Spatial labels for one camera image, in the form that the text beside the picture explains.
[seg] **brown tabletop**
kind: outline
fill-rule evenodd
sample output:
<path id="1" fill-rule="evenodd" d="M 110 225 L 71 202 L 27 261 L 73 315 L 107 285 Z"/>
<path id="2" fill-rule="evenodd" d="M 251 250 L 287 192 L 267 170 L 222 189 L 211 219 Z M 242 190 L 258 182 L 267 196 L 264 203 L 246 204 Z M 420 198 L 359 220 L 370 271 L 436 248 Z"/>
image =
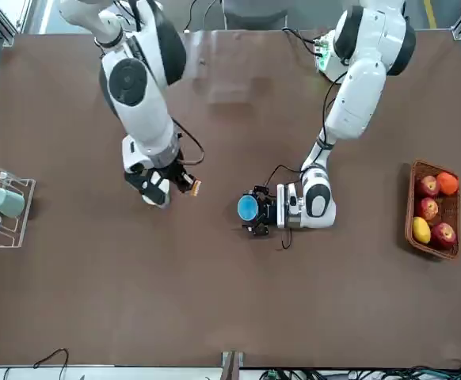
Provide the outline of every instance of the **brown tabletop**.
<path id="1" fill-rule="evenodd" d="M 38 189 L 23 247 L 0 250 L 0 364 L 65 347 L 71 363 L 217 366 L 237 349 L 247 366 L 457 366 L 461 257 L 428 260 L 403 229 L 414 159 L 461 180 L 461 43 L 417 41 L 362 138 L 331 155 L 335 226 L 283 251 L 279 233 L 242 230 L 236 203 L 299 165 L 321 127 L 329 83 L 297 41 L 186 37 L 167 99 L 204 144 L 203 184 L 161 211 L 123 180 L 92 38 L 19 36 L 0 63 L 0 165 Z"/>

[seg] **blue cup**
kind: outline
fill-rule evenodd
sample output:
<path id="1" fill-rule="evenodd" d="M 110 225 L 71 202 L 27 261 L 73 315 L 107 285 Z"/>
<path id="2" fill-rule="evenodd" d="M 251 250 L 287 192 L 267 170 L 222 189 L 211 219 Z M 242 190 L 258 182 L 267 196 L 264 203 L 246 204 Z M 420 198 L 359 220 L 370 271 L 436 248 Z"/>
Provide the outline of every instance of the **blue cup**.
<path id="1" fill-rule="evenodd" d="M 0 212 L 9 218 L 17 218 L 25 208 L 21 194 L 0 188 Z"/>
<path id="2" fill-rule="evenodd" d="M 251 222 L 257 217 L 259 212 L 259 205 L 257 200 L 249 195 L 244 195 L 238 201 L 238 215 L 239 218 L 245 222 Z"/>

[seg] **red apple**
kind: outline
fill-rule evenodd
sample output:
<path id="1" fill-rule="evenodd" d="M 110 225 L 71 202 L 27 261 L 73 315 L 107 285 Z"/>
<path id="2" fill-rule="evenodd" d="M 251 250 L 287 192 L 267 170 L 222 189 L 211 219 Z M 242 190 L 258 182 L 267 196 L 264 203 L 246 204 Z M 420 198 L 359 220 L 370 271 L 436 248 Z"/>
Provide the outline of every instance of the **red apple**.
<path id="1" fill-rule="evenodd" d="M 425 220 L 433 219 L 438 214 L 438 205 L 433 198 L 423 198 L 415 207 L 415 215 Z"/>
<path id="2" fill-rule="evenodd" d="M 431 229 L 431 241 L 443 249 L 450 249 L 456 242 L 456 235 L 447 223 L 440 223 Z"/>
<path id="3" fill-rule="evenodd" d="M 440 185 L 434 176 L 426 176 L 417 183 L 415 190 L 419 196 L 429 196 L 434 198 L 438 195 Z"/>

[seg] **wicker basket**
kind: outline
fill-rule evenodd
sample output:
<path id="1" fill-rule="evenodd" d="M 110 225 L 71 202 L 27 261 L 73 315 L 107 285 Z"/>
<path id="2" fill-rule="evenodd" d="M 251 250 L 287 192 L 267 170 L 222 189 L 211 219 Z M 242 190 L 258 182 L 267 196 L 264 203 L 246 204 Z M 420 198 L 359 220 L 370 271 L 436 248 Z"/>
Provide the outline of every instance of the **wicker basket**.
<path id="1" fill-rule="evenodd" d="M 412 171 L 410 173 L 410 188 L 408 195 L 408 205 L 406 207 L 406 221 L 405 221 L 405 236 L 406 240 L 413 245 L 415 248 L 420 249 L 421 251 L 431 253 L 437 257 L 443 259 L 455 259 L 459 255 L 459 242 L 461 239 L 461 228 L 460 228 L 460 198 L 459 198 L 459 189 L 458 191 L 451 195 L 445 196 L 440 193 L 436 198 L 436 204 L 438 204 L 438 214 L 435 218 L 428 221 L 430 227 L 437 225 L 440 222 L 446 222 L 450 225 L 457 236 L 457 242 L 452 246 L 451 249 L 440 250 L 436 247 L 431 246 L 430 244 L 424 245 L 413 239 L 412 235 L 412 221 L 414 217 L 415 210 L 415 191 L 414 187 L 417 181 L 422 179 L 425 176 L 434 176 L 436 177 L 441 172 L 447 172 L 452 174 L 454 177 L 458 178 L 451 170 L 441 168 L 436 165 L 429 164 L 424 161 L 415 161 L 412 165 Z"/>

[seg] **drying rack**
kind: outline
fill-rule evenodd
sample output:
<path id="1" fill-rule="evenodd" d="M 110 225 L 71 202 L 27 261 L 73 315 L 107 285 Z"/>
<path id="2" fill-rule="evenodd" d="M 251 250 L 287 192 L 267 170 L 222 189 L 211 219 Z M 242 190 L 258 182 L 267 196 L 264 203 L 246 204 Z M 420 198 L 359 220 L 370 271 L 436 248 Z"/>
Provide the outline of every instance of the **drying rack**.
<path id="1" fill-rule="evenodd" d="M 25 198 L 25 209 L 17 218 L 0 213 L 0 248 L 19 248 L 23 244 L 35 185 L 35 180 L 20 178 L 0 167 L 0 188 L 19 193 Z"/>

